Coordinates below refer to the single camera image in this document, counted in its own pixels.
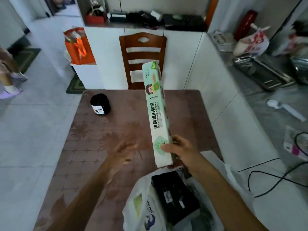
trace chair backrest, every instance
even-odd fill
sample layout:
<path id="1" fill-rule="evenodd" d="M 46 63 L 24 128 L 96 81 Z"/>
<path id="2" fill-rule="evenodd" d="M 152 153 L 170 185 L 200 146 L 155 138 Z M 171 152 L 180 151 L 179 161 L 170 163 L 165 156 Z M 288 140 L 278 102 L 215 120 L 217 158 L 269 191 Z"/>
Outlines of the chair backrest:
<path id="1" fill-rule="evenodd" d="M 142 70 L 142 63 L 129 64 L 129 60 L 152 59 L 159 60 L 161 74 L 163 74 L 164 58 L 167 38 L 165 36 L 152 35 L 146 32 L 140 32 L 128 36 L 120 36 L 120 45 L 123 56 L 124 68 L 126 73 L 127 84 L 132 83 L 131 71 Z M 160 48 L 160 52 L 131 52 L 128 53 L 126 48 L 151 47 Z"/>

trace forearm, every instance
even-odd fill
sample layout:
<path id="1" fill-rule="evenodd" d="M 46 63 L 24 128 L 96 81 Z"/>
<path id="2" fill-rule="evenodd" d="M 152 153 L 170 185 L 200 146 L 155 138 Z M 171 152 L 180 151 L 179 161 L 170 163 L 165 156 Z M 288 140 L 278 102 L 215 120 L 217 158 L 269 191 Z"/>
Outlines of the forearm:
<path id="1" fill-rule="evenodd" d="M 80 190 L 48 231 L 83 231 L 93 213 L 97 201 L 109 180 L 109 170 L 102 165 Z"/>
<path id="2" fill-rule="evenodd" d="M 209 196 L 226 231 L 267 230 L 212 164 L 207 162 L 198 174 L 202 175 L 198 181 Z"/>

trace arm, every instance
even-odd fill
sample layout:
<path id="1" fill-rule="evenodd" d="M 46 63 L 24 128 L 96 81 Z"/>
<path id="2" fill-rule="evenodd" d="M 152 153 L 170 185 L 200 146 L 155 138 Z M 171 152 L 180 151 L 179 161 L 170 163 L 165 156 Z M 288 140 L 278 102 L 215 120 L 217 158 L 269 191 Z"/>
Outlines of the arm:
<path id="1" fill-rule="evenodd" d="M 76 198 L 56 218 L 47 231 L 85 230 L 104 186 L 112 180 L 113 175 L 123 164 L 129 163 L 136 147 L 133 144 L 122 143 L 114 153 L 110 153 Z"/>
<path id="2" fill-rule="evenodd" d="M 253 215 L 240 195 L 220 172 L 191 143 L 173 136 L 174 144 L 161 145 L 166 152 L 177 154 L 191 175 L 202 185 L 227 231 L 267 231 Z"/>

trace wooden chair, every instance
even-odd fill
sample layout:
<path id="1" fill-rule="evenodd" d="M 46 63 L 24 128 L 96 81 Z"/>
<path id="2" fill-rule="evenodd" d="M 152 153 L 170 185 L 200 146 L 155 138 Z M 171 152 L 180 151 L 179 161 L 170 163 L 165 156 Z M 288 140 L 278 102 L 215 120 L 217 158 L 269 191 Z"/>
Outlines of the wooden chair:
<path id="1" fill-rule="evenodd" d="M 144 42 L 142 38 L 147 38 L 148 41 Z M 129 64 L 129 60 L 136 59 L 152 59 L 159 60 L 159 67 L 161 74 L 163 74 L 164 58 L 166 50 L 167 38 L 165 36 L 156 36 L 149 33 L 141 32 L 129 36 L 120 36 L 120 45 L 123 56 L 124 68 L 128 89 L 144 89 L 144 82 L 133 82 L 131 79 L 131 71 L 142 70 L 142 63 Z M 132 52 L 128 53 L 126 48 L 132 47 L 153 47 L 160 48 L 160 52 Z"/>

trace baseboard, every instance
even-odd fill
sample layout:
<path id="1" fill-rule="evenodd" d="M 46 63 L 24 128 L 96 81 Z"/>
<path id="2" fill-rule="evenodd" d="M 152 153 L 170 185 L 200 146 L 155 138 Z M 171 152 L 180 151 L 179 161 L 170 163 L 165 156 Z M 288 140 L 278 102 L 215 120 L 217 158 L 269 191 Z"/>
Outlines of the baseboard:
<path id="1" fill-rule="evenodd" d="M 29 28 L 26 28 L 25 30 L 23 30 L 24 34 L 27 35 L 30 33 L 30 29 Z"/>
<path id="2" fill-rule="evenodd" d="M 14 44 L 12 44 L 7 50 L 10 54 L 13 56 L 16 55 L 19 51 L 25 49 L 26 47 L 30 46 L 30 42 L 27 39 L 26 35 L 21 37 L 19 40 L 17 40 Z"/>

